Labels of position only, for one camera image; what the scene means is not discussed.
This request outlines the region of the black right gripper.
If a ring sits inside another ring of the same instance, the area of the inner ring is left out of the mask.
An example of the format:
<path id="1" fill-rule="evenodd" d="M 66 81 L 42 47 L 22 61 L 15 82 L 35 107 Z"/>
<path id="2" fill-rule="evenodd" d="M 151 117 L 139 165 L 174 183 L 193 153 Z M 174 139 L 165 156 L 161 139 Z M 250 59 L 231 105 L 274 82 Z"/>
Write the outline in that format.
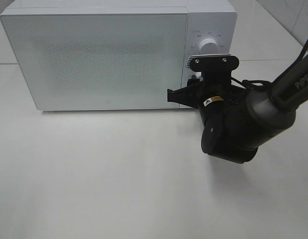
<path id="1" fill-rule="evenodd" d="M 231 71 L 192 75 L 187 81 L 187 87 L 167 89 L 167 102 L 200 109 L 207 98 L 220 96 L 226 105 L 232 106 L 235 102 L 231 86 Z"/>

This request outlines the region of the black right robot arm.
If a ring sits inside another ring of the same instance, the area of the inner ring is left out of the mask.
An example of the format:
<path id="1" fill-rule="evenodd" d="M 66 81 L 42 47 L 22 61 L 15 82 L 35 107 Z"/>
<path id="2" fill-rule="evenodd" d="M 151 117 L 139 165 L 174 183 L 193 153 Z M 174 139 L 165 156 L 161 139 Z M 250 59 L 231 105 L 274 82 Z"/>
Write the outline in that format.
<path id="1" fill-rule="evenodd" d="M 230 54 L 195 55 L 187 61 L 187 85 L 167 90 L 167 100 L 197 109 L 203 123 L 202 151 L 242 164 L 259 146 L 289 129 L 308 100 L 308 39 L 297 59 L 274 81 L 232 77 L 239 66 Z"/>

